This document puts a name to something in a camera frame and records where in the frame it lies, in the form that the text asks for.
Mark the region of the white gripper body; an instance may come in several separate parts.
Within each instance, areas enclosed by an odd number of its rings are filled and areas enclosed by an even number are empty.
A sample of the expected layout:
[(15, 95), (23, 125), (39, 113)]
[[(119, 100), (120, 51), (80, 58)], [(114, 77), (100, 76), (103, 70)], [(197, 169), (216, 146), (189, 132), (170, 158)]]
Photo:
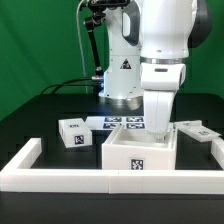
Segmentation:
[(144, 91), (144, 120), (150, 134), (165, 135), (167, 133), (174, 97), (174, 92)]

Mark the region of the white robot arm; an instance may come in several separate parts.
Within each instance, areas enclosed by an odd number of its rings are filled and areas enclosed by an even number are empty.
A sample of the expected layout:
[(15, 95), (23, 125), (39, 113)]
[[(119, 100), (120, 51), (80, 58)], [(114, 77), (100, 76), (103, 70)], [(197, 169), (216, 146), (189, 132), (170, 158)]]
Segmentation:
[(146, 130), (168, 131), (173, 100), (185, 80), (184, 60), (212, 28), (206, 0), (130, 0), (105, 10), (109, 67), (100, 98), (144, 107)]

